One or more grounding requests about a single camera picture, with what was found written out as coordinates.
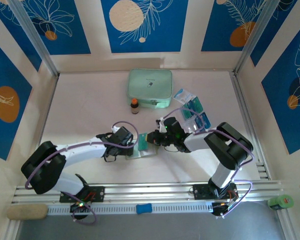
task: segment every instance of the white platform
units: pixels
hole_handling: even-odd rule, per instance
[[[228,122],[247,137],[229,72],[173,70],[172,73],[174,93],[184,88],[197,95],[213,127]],[[120,120],[135,124],[139,133],[149,133],[156,129],[156,119],[181,107],[172,100],[168,108],[141,108],[138,114],[132,114],[126,97],[128,74],[127,71],[61,74],[41,142],[58,145],[85,141],[110,132],[112,124]],[[207,181],[218,164],[209,149],[174,153],[160,148],[153,157],[126,160],[119,156],[111,163],[103,158],[89,159],[65,171],[80,174],[88,183],[192,182]],[[236,178],[259,180],[256,164],[245,166]]]

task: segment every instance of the beige sponge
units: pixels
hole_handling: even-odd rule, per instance
[[[10,206],[6,216],[10,220],[35,220],[44,219],[48,213],[45,204],[21,204]]]

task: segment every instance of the orange circle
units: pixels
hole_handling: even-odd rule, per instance
[[[50,30],[46,31],[44,35],[50,41],[57,40],[57,37],[58,37],[54,31],[50,31]]]
[[[19,109],[17,92],[9,86],[0,87],[0,119],[6,123],[13,123],[18,117]]]
[[[256,23],[249,21],[242,26],[237,27],[230,36],[230,44],[233,47],[240,48],[246,45],[248,37],[254,29]]]
[[[295,95],[289,96],[287,104],[290,109],[295,109],[298,107],[298,98]]]

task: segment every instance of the beige circle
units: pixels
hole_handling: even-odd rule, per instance
[[[131,0],[117,1],[109,12],[110,22],[121,32],[136,30],[144,22],[141,8]]]
[[[0,0],[0,3],[3,3],[5,5],[8,5],[7,0]]]
[[[228,0],[216,0],[216,3],[221,5],[221,4],[225,4]]]

